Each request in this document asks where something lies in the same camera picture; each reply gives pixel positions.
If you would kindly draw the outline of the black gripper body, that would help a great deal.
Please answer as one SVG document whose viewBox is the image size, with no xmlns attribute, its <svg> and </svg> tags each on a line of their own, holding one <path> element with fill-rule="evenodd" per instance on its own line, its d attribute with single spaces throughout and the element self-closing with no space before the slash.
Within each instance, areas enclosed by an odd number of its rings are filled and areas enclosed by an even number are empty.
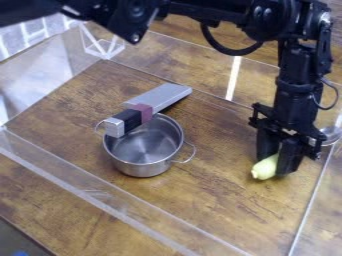
<svg viewBox="0 0 342 256">
<path fill-rule="evenodd" d="M 304 144 L 304 156 L 319 158 L 322 142 L 326 136 L 314 126 L 319 95 L 316 93 L 292 93 L 277 90 L 273 105 L 252 104 L 252 116 L 248 124 L 256 129 L 264 128 L 277 134 L 279 150 L 284 139 L 297 138 Z"/>
</svg>

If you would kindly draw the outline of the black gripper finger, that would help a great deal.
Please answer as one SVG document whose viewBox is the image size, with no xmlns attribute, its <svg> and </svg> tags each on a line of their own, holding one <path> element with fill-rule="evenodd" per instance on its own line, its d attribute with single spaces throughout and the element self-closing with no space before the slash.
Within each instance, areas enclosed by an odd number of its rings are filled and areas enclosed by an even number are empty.
<svg viewBox="0 0 342 256">
<path fill-rule="evenodd" d="M 256 159 L 261 161 L 279 151 L 277 134 L 264 128 L 256 131 Z"/>
<path fill-rule="evenodd" d="M 297 170 L 304 156 L 304 144 L 297 138 L 287 138 L 281 142 L 277 161 L 276 176 L 285 176 Z"/>
</svg>

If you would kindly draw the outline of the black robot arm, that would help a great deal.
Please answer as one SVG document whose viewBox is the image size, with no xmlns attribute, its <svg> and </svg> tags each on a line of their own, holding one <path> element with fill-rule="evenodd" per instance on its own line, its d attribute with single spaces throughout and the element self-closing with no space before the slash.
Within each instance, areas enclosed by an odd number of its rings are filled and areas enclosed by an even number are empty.
<svg viewBox="0 0 342 256">
<path fill-rule="evenodd" d="M 92 21 L 136 44 L 153 20 L 167 15 L 199 22 L 211 47 L 243 56 L 277 43 L 279 75 L 273 105 L 252 105 L 256 158 L 276 156 L 275 174 L 297 170 L 320 155 L 326 135 L 314 126 L 324 75 L 331 72 L 331 9 L 319 0 L 0 0 L 0 27 L 61 13 Z"/>
</svg>

